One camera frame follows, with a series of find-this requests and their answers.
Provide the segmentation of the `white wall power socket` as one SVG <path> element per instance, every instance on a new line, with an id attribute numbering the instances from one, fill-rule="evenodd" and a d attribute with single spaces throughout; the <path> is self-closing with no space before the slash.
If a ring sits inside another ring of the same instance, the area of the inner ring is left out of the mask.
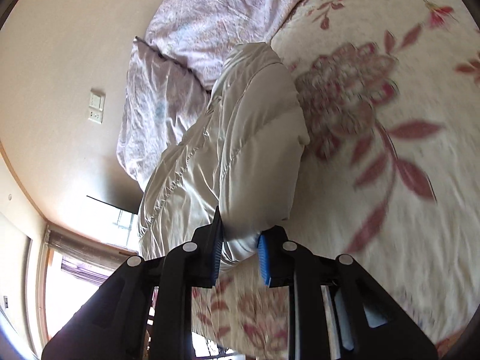
<path id="1" fill-rule="evenodd" d="M 103 112 L 90 107 L 88 120 L 100 125 L 103 122 Z"/>

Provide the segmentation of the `white wall switch panel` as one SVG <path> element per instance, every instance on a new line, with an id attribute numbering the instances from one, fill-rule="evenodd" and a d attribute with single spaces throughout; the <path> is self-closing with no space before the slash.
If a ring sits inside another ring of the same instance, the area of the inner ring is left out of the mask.
<path id="1" fill-rule="evenodd" d="M 105 103 L 105 94 L 96 89 L 92 89 L 89 95 L 89 107 L 98 111 L 103 111 Z"/>

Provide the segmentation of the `white puffy down jacket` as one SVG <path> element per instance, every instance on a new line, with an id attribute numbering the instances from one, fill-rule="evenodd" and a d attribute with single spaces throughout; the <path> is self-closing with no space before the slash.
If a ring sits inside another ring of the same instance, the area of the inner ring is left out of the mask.
<path id="1" fill-rule="evenodd" d="M 262 231 L 288 219 L 309 143 L 287 67 L 265 43 L 233 48 L 204 113 L 162 153 L 139 210 L 143 258 L 165 256 L 219 215 L 220 267 L 256 253 Z"/>

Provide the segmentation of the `pink floral pillow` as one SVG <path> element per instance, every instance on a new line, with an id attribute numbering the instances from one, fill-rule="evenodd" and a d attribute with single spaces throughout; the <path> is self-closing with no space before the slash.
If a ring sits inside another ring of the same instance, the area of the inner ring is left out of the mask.
<path id="1" fill-rule="evenodd" d="M 140 189 L 146 188 L 162 152 L 180 143 L 208 100 L 193 72 L 143 39 L 133 40 L 116 156 Z"/>
<path id="2" fill-rule="evenodd" d="M 300 1 L 163 0 L 144 39 L 210 89 L 233 47 L 270 42 Z"/>

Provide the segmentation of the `cream red floral bedspread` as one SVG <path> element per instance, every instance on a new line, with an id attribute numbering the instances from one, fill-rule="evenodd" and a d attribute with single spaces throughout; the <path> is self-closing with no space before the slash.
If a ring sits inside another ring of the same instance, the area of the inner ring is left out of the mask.
<path id="1" fill-rule="evenodd" d="M 479 305 L 479 29 L 461 0 L 304 0 L 272 39 L 310 144 L 286 230 L 350 252 L 440 355 Z"/>

